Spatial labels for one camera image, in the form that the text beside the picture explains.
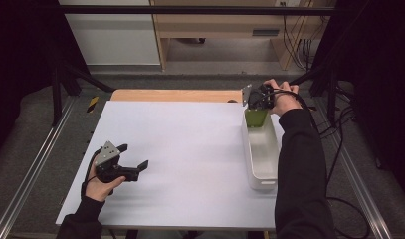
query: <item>hand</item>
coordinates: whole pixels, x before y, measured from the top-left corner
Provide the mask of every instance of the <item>hand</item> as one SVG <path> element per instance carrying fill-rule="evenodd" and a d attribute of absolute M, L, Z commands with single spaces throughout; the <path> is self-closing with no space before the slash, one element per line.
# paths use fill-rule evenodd
<path fill-rule="evenodd" d="M 280 89 L 283 91 L 293 92 L 295 94 L 299 91 L 299 86 L 294 85 L 290 86 L 288 82 L 283 82 L 280 86 L 278 86 L 276 80 L 271 79 L 264 82 L 265 85 L 270 85 L 274 89 Z M 272 114 L 277 114 L 278 116 L 282 116 L 285 112 L 292 110 L 292 109 L 301 109 L 301 104 L 296 100 L 294 96 L 291 94 L 286 93 L 278 93 L 275 94 L 275 103 L 274 107 L 271 109 Z"/>
<path fill-rule="evenodd" d="M 116 187 L 120 186 L 124 181 L 125 177 L 121 176 L 118 177 L 116 180 L 110 183 L 103 183 L 96 177 L 96 159 L 98 156 L 94 158 L 93 165 L 91 167 L 90 175 L 88 177 L 88 186 L 85 192 L 85 196 L 89 197 L 93 200 L 104 202 L 105 199 L 108 197 L 109 193 L 115 189 Z"/>

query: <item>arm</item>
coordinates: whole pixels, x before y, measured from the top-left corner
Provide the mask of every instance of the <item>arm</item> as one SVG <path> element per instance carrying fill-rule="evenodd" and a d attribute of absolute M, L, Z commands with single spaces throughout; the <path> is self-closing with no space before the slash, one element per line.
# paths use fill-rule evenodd
<path fill-rule="evenodd" d="M 265 84 L 294 93 L 299 90 L 287 82 L 278 86 L 270 80 Z M 291 95 L 276 94 L 272 113 L 280 116 L 285 131 L 275 210 L 278 238 L 336 238 L 325 198 L 325 156 L 308 112 Z"/>
<path fill-rule="evenodd" d="M 109 193 L 120 186 L 125 177 L 119 177 L 111 183 L 103 183 L 96 178 L 95 164 L 91 167 L 85 197 L 75 214 L 65 217 L 60 226 L 57 239 L 97 239 L 101 238 L 102 226 L 98 217 Z"/>

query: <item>black sleeve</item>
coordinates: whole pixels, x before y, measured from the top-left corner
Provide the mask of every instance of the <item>black sleeve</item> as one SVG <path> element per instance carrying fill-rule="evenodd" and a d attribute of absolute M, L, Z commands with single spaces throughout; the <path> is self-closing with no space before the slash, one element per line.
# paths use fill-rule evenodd
<path fill-rule="evenodd" d="M 63 220 L 57 239 L 100 239 L 102 226 L 98 216 L 103 205 L 103 202 L 84 197 L 76 213 L 67 215 Z"/>
<path fill-rule="evenodd" d="M 325 198 L 325 156 L 308 112 L 290 110 L 280 118 L 283 127 L 279 157 L 276 231 L 285 238 L 336 238 Z"/>

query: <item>white table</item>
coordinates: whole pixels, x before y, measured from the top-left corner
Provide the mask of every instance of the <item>white table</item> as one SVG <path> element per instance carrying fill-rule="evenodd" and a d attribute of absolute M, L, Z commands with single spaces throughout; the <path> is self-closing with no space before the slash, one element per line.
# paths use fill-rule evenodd
<path fill-rule="evenodd" d="M 74 213 L 93 153 L 110 140 L 128 144 L 119 164 L 149 160 L 138 182 L 114 190 L 99 221 L 122 229 L 275 228 L 275 191 L 248 184 L 241 123 L 229 103 L 107 102 L 56 224 Z M 283 131 L 273 117 L 278 141 Z"/>

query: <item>aluminum rail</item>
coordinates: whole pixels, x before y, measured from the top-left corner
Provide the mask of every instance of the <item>aluminum rail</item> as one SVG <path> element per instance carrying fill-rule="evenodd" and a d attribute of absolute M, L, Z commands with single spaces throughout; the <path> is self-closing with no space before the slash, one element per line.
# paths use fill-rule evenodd
<path fill-rule="evenodd" d="M 333 7 L 243 7 L 243 6 L 104 6 L 104 5 L 38 5 L 37 10 L 65 14 L 200 14 L 200 15 L 286 15 L 342 16 L 349 9 Z"/>
<path fill-rule="evenodd" d="M 59 137 L 60 132 L 62 131 L 76 100 L 77 97 L 68 97 L 63 108 L 61 120 L 57 125 L 51 128 L 50 132 L 47 135 L 47 138 L 45 139 L 43 145 L 41 146 L 41 149 L 34 159 L 34 162 L 26 173 L 16 194 L 13 196 L 12 201 L 6 208 L 3 216 L 0 218 L 0 239 L 4 239 L 9 235 L 9 232 L 13 224 L 15 223 L 19 212 L 25 204 L 26 199 L 28 198 L 28 195 L 31 192 L 32 187 L 34 186 L 35 181 L 37 180 L 51 150 L 53 149 L 53 146 L 56 143 L 57 138 Z"/>
<path fill-rule="evenodd" d="M 327 119 L 325 115 L 325 105 L 323 99 L 314 98 L 315 104 L 320 111 L 321 116 L 324 119 Z M 332 142 L 335 148 L 338 148 L 341 137 L 338 132 L 332 135 Z M 366 184 L 360 176 L 360 173 L 357 171 L 353 161 L 351 160 L 350 154 L 345 148 L 344 144 L 341 148 L 340 155 L 341 164 L 344 168 L 345 173 L 347 174 L 348 180 L 350 181 L 353 191 L 357 196 L 357 200 L 360 203 L 363 213 L 366 216 L 370 228 L 372 229 L 375 238 L 377 239 L 391 239 L 391 233 L 388 230 L 388 227 L 381 216 L 381 213 L 378 210 L 378 207 L 373 200 L 372 195 L 367 189 Z"/>

